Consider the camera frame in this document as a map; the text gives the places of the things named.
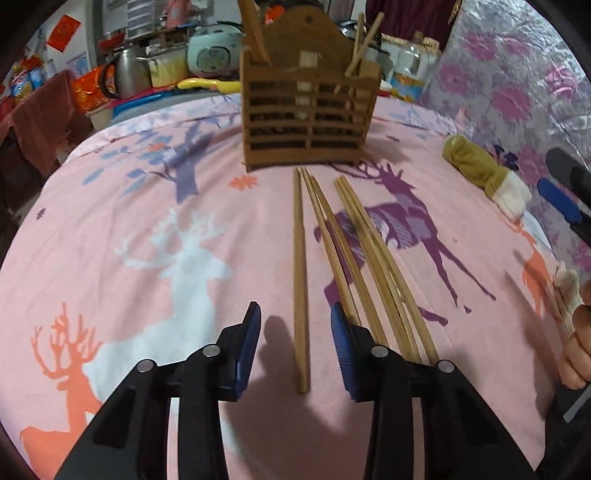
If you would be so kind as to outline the person's right hand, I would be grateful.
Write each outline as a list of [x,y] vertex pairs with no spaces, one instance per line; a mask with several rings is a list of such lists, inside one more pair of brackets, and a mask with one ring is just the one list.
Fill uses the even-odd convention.
[[558,371],[564,386],[580,390],[590,382],[590,281],[580,284],[574,270],[567,270],[564,262],[554,276],[554,287],[571,320],[572,332],[566,340]]

